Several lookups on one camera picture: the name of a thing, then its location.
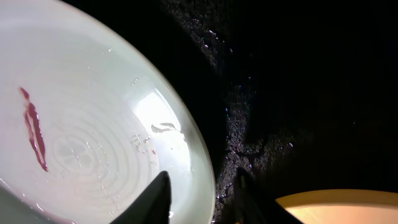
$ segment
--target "red stain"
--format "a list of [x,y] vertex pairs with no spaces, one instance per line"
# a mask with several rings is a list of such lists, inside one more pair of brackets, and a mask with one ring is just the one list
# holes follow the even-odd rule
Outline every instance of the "red stain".
[[30,145],[32,146],[32,149],[36,153],[37,161],[42,166],[43,170],[48,172],[47,164],[45,163],[45,146],[44,146],[42,132],[40,130],[39,116],[36,112],[36,107],[35,105],[33,105],[33,103],[30,102],[29,93],[22,87],[20,87],[20,91],[22,92],[25,100],[28,103],[26,106],[24,117],[25,117],[25,124],[29,132]]

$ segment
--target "dark surface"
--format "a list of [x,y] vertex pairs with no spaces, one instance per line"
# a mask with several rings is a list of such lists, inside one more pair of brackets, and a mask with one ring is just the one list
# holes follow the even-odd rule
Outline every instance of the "dark surface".
[[215,167],[216,222],[235,221],[237,166],[274,198],[398,192],[396,4],[67,2],[134,45],[182,97]]
[[112,224],[168,224],[171,203],[170,177],[162,171]]
[[302,224],[274,198],[259,190],[256,181],[246,170],[238,167],[234,178],[235,217],[245,224]]

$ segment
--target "plate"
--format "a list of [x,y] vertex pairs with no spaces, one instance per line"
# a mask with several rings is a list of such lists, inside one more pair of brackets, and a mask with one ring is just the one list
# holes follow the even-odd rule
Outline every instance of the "plate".
[[0,29],[2,217],[109,223],[167,170],[170,222],[210,222],[204,140],[143,55],[58,1],[1,1]]
[[396,223],[398,194],[376,190],[314,190],[276,199],[302,223]]

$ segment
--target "white plate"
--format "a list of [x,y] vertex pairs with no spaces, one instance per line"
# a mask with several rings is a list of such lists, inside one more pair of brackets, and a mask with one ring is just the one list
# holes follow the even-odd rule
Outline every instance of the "white plate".
[[[48,172],[29,141],[29,102]],[[210,222],[213,171],[190,113],[146,58],[85,13],[51,0],[0,2],[0,105],[0,185],[44,221],[109,223],[167,170],[170,222]],[[0,210],[6,216],[30,215]]]

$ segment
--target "wet surface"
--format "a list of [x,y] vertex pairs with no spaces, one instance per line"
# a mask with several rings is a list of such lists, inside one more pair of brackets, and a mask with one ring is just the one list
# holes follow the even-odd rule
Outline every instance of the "wet surface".
[[398,192],[396,6],[98,4],[77,6],[140,50],[197,122],[216,175],[215,223],[235,222],[238,166],[274,198],[318,189]]

